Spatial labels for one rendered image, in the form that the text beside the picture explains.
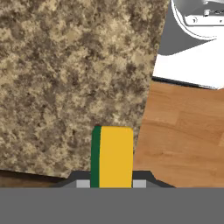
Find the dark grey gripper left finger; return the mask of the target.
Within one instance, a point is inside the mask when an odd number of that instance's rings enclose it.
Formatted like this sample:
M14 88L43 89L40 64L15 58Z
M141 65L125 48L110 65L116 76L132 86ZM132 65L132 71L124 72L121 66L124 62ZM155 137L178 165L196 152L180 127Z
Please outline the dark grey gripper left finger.
M89 188L90 172L89 171L72 171L69 177L55 184L54 187L67 188Z

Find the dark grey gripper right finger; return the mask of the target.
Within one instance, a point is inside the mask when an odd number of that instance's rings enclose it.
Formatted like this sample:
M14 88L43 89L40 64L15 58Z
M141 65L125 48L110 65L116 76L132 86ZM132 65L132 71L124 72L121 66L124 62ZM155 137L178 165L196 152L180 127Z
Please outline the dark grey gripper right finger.
M151 171L133 171L133 188L148 188L148 187L163 187L173 188L173 185L169 185L164 181L156 179Z

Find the yellow and green sponge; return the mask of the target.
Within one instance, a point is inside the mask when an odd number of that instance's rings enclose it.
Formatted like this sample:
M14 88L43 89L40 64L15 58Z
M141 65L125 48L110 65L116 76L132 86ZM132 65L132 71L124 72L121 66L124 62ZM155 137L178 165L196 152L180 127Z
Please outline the yellow and green sponge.
M95 126L91 140L91 188L131 188L133 129Z

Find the white and grey rounded machine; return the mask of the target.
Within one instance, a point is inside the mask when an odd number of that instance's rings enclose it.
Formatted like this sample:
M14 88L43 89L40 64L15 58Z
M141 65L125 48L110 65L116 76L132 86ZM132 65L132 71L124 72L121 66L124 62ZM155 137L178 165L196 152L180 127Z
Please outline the white and grey rounded machine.
M224 0L171 0L152 79L224 89Z

